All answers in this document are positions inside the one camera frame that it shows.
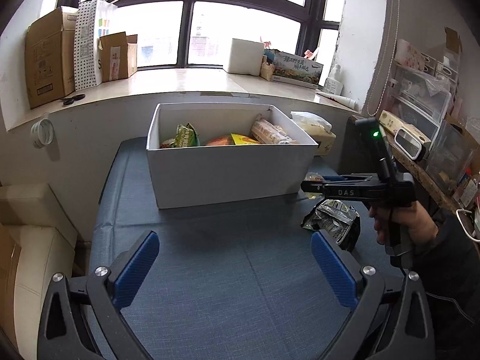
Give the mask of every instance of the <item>open white box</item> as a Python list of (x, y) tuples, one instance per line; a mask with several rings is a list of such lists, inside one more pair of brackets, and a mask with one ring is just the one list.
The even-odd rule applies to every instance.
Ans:
[[(179, 124), (191, 123), (201, 145), (230, 133), (249, 136), (258, 114), (299, 144), (160, 149)], [(273, 105), (173, 103), (157, 105), (146, 149), (157, 206), (174, 208), (296, 193), (317, 143)]]

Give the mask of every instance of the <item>green snack bag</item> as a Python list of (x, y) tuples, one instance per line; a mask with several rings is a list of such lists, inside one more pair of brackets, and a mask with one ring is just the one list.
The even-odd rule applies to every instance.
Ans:
[(186, 126), (179, 124), (177, 126), (177, 136), (175, 137), (174, 147), (192, 146), (200, 146), (194, 126), (190, 123), (187, 123)]

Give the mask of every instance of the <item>white plastic bottle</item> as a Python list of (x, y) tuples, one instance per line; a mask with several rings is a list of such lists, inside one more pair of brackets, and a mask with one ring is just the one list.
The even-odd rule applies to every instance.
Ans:
[(325, 80), (325, 85), (323, 86), (323, 91), (325, 93), (330, 93), (331, 95), (339, 95), (342, 93), (343, 84), (339, 81), (340, 79), (340, 65), (335, 64), (330, 71), (327, 79)]

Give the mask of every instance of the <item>qr code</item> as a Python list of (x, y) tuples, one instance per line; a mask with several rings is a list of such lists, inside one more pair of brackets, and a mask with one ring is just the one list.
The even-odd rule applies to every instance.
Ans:
[(80, 44), (80, 54), (79, 54), (80, 59), (85, 59), (90, 56), (88, 49), (89, 49), (88, 43)]
[(88, 25), (80, 27), (80, 39), (88, 38)]

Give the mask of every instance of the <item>blue tablecloth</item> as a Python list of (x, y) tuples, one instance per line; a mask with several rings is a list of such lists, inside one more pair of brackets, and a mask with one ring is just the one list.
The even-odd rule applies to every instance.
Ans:
[[(317, 200), (299, 192), (158, 210), (145, 147), (146, 139), (137, 138), (118, 150), (101, 199), (90, 271), (110, 265), (144, 230), (157, 232), (158, 258), (133, 304), (122, 310), (151, 356), (317, 358), (349, 312), (311, 256), (311, 233), (300, 226)], [(335, 174), (320, 157), (311, 170)], [(374, 241), (367, 210), (353, 205), (362, 228), (354, 256), (396, 274)], [(89, 321), (104, 357), (113, 359), (92, 312)]]

